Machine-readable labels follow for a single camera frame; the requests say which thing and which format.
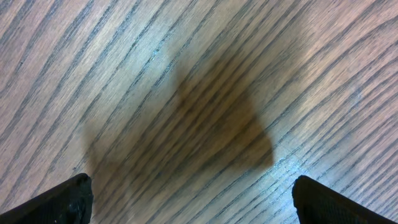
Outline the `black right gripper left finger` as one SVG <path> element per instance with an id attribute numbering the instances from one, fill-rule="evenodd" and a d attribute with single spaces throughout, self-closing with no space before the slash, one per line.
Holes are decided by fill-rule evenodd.
<path id="1" fill-rule="evenodd" d="M 91 178 L 81 173 L 1 214 L 1 223 L 88 224 L 92 209 Z"/>

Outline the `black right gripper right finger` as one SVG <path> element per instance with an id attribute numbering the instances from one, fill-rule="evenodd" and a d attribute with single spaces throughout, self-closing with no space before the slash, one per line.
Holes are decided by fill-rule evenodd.
<path id="1" fill-rule="evenodd" d="M 306 175 L 295 180 L 292 198 L 301 224 L 396 224 Z"/>

